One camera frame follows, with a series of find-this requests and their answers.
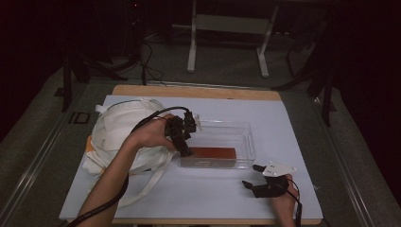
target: hand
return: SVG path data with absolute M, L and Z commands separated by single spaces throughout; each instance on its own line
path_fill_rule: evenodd
M 298 197 L 298 191 L 295 190 L 294 185 L 292 183 L 292 176 L 290 174 L 286 175 L 287 179 L 289 179 L 288 191 L 292 193 L 295 197 Z M 274 208 L 274 211 L 279 218 L 281 226 L 283 227 L 292 227 L 295 226 L 295 222 L 293 220 L 295 199 L 293 199 L 288 193 L 277 197 L 271 198 L 271 205 Z
M 174 115 L 169 113 L 163 118 L 150 120 L 147 124 L 132 132 L 124 143 L 135 142 L 138 149 L 165 146 L 168 150 L 176 150 L 173 143 L 165 136 L 166 120 L 171 117 L 174 117 Z

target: white bag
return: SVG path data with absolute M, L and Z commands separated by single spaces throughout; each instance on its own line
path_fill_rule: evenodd
M 100 112 L 100 116 L 92 131 L 91 144 L 94 150 L 85 152 L 83 169 L 98 177 L 110 164 L 133 127 L 145 117 L 163 109 L 165 107 L 159 101 L 148 98 L 137 98 L 110 107 L 97 105 L 96 111 Z M 149 169 L 155 172 L 138 196 L 123 198 L 118 206 L 131 205 L 146 196 L 162 177 L 173 156 L 173 152 L 162 146 L 139 149 L 132 163 L 130 174 L 139 174 Z

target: wooden table edge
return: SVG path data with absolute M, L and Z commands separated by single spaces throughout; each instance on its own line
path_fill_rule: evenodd
M 232 88 L 207 87 L 179 87 L 179 86 L 143 86 L 143 85 L 116 85 L 114 96 L 170 96 L 194 98 L 227 98 L 244 100 L 276 100 L 281 101 L 275 91 L 260 91 Z

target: metal frame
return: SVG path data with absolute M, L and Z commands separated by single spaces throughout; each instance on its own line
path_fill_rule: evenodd
M 257 58 L 262 78 L 269 76 L 266 64 L 266 47 L 268 45 L 274 20 L 279 7 L 275 6 L 269 20 L 255 18 L 238 18 L 227 16 L 214 16 L 197 14 L 197 0 L 192 0 L 192 25 L 191 25 L 191 46 L 189 48 L 189 58 L 187 72 L 195 72 L 195 60 L 197 55 L 197 29 L 231 31 L 252 34 L 263 34 L 263 43 L 256 48 Z

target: transparent box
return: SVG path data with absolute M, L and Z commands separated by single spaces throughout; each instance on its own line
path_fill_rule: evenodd
M 194 151 L 181 167 L 250 168 L 255 159 L 251 125 L 246 122 L 201 121 L 200 131 L 186 140 Z

